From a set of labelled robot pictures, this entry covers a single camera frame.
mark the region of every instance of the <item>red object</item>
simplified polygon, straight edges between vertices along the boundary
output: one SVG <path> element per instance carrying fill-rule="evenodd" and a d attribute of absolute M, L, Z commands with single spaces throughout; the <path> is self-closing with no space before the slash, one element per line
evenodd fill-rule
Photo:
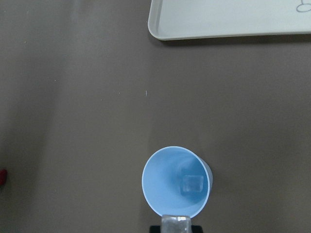
<path fill-rule="evenodd" d="M 6 177 L 8 176 L 8 171 L 3 169 L 0 171 L 0 185 L 4 185 L 6 182 Z"/>

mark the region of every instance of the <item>cup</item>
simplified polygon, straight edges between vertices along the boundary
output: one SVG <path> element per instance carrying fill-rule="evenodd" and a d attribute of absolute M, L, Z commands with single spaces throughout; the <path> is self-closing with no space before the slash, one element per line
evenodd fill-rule
<path fill-rule="evenodd" d="M 165 147 L 147 161 L 142 190 L 160 216 L 196 216 L 205 206 L 213 184 L 209 166 L 183 147 Z"/>

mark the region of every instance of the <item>white tray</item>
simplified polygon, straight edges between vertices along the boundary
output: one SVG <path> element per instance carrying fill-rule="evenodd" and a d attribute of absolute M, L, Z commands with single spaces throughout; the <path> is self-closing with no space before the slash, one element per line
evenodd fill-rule
<path fill-rule="evenodd" d="M 311 0 L 152 0 L 160 40 L 311 32 Z"/>

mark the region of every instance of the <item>white plastic tray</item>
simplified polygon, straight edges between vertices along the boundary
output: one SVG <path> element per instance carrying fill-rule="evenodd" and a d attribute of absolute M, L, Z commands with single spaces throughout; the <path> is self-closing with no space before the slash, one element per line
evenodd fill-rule
<path fill-rule="evenodd" d="M 311 32 L 311 0 L 152 0 L 160 40 Z"/>

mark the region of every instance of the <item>cup rim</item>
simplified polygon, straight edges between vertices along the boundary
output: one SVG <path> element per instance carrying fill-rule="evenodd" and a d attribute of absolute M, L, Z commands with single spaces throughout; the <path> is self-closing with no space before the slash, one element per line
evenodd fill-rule
<path fill-rule="evenodd" d="M 159 213 L 159 211 L 157 211 L 149 202 L 146 194 L 145 194 L 145 189 L 144 189 L 144 173 L 145 173 L 145 169 L 147 167 L 147 165 L 149 164 L 149 162 L 151 161 L 151 159 L 153 157 L 155 157 L 159 152 L 161 152 L 162 150 L 167 150 L 167 149 L 182 149 L 186 152 L 188 152 L 189 154 L 193 155 L 195 158 L 197 158 L 197 160 L 201 163 L 205 173 L 206 173 L 206 176 L 207 176 L 207 195 L 205 197 L 205 200 L 203 202 L 203 204 L 201 205 L 201 207 L 194 213 L 190 216 L 190 218 L 193 218 L 195 217 L 196 215 L 198 215 L 202 210 L 203 208 L 205 207 L 206 203 L 207 203 L 207 200 L 208 200 L 208 197 L 209 197 L 209 193 L 210 193 L 210 177 L 209 177 L 209 174 L 208 174 L 208 171 L 207 171 L 207 168 L 206 168 L 206 163 L 199 157 L 197 156 L 195 153 L 193 153 L 191 150 L 187 149 L 187 148 L 184 148 L 184 147 L 180 147 L 180 146 L 168 146 L 168 147 L 164 147 L 164 148 L 161 148 L 159 150 L 157 150 L 155 153 L 153 153 L 153 155 L 151 155 L 151 157 L 147 160 L 146 164 L 145 164 L 145 167 L 143 169 L 143 172 L 142 172 L 142 177 L 141 177 L 141 187 L 142 187 L 142 192 L 144 194 L 144 197 L 148 203 L 148 205 L 150 206 L 150 208 L 155 211 L 158 215 L 160 216 L 163 216 L 164 214 L 169 214 L 169 213 L 164 213 L 164 214 L 161 214 Z"/>

